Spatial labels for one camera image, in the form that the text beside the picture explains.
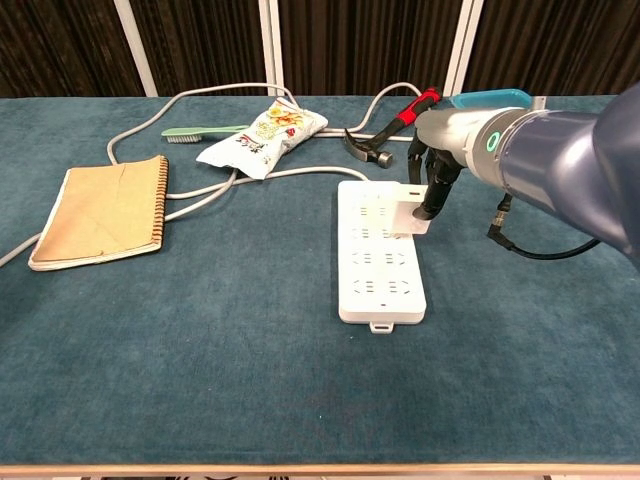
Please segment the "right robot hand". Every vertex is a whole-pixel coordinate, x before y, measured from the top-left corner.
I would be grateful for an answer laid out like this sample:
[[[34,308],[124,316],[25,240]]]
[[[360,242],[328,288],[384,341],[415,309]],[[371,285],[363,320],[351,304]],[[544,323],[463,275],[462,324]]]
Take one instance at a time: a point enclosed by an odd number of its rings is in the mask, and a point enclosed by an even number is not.
[[[415,133],[408,150],[409,183],[421,183],[425,163],[427,190],[412,215],[433,220],[442,210],[460,172],[467,167],[464,147],[477,130],[480,113],[474,109],[427,110],[415,121]]]

